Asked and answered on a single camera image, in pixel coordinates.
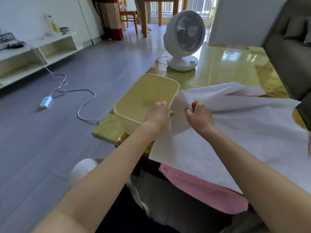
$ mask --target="gray floor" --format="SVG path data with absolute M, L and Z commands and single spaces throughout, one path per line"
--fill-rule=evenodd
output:
M 124 41 L 104 41 L 50 67 L 67 75 L 67 90 L 91 89 L 96 98 L 81 116 L 101 119 L 165 51 L 166 26 L 147 39 L 131 25 Z M 105 158 L 114 146 L 92 137 L 95 123 L 77 119 L 91 94 L 74 92 L 38 106 L 59 81 L 42 70 L 0 91 L 0 232 L 30 232 L 65 194 L 72 168 Z M 218 232 L 228 216 L 148 173 L 133 177 L 152 216 L 181 232 Z

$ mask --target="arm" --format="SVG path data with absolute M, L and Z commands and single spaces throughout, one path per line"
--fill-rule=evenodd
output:
M 311 196 L 215 127 L 199 101 L 186 108 L 189 124 L 210 143 L 247 200 L 271 232 L 310 232 Z
M 68 192 L 33 233 L 95 232 L 147 146 L 168 125 L 167 103 L 157 102 L 139 128 Z

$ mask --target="gray pillow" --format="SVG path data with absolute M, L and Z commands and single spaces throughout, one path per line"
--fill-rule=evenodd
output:
M 306 17 L 292 16 L 287 26 L 284 39 L 298 39 L 304 33 L 306 26 Z
M 304 41 L 304 45 L 311 46 L 311 17 L 307 17 L 306 22 L 307 22 L 307 35 Z

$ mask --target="beige plastic container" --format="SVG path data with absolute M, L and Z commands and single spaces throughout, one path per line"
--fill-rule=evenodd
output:
M 125 132 L 131 135 L 156 102 L 166 101 L 170 108 L 179 88 L 179 83 L 173 79 L 155 74 L 142 75 L 114 107 Z

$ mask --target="white round object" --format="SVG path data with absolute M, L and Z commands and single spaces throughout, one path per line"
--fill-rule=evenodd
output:
M 193 70 L 198 60 L 190 55 L 199 50 L 204 38 L 205 26 L 198 13 L 181 11 L 174 15 L 163 36 L 164 47 L 172 55 L 167 60 L 168 66 L 181 72 Z
M 197 66 L 198 59 L 193 55 L 177 58 L 177 57 L 168 57 L 167 65 L 178 72 L 189 72 L 194 70 Z

